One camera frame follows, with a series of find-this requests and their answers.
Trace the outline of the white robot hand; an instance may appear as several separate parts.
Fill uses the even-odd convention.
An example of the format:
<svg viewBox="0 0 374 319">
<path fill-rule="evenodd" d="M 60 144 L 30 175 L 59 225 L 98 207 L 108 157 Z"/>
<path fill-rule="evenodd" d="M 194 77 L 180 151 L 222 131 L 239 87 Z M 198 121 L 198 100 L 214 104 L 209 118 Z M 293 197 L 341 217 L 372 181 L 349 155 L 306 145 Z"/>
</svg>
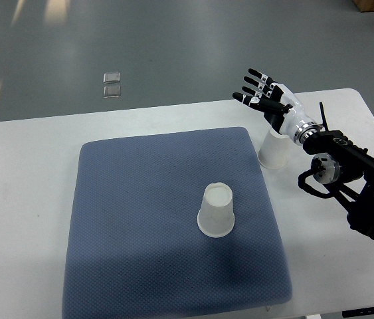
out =
<svg viewBox="0 0 374 319">
<path fill-rule="evenodd" d="M 235 100 L 263 112 L 264 119 L 272 129 L 278 134 L 287 135 L 295 144 L 303 144 L 316 133 L 316 122 L 306 115 L 303 104 L 284 84 L 253 68 L 248 69 L 248 73 L 256 79 L 250 76 L 243 79 L 254 88 L 243 86 L 242 91 L 252 96 L 234 92 Z"/>
</svg>

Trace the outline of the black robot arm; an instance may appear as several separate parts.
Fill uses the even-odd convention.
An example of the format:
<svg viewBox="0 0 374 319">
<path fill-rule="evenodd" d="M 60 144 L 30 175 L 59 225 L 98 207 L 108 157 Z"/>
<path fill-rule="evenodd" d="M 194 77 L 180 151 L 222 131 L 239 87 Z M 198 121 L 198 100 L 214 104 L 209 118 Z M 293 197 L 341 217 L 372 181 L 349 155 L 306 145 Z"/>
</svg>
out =
<svg viewBox="0 0 374 319">
<path fill-rule="evenodd" d="M 326 121 L 310 118 L 282 83 L 253 68 L 248 73 L 244 80 L 249 85 L 233 98 L 262 112 L 276 133 L 287 135 L 313 157 L 309 170 L 298 177 L 299 188 L 336 199 L 347 211 L 350 228 L 374 240 L 374 157 L 341 131 L 330 130 Z"/>
</svg>

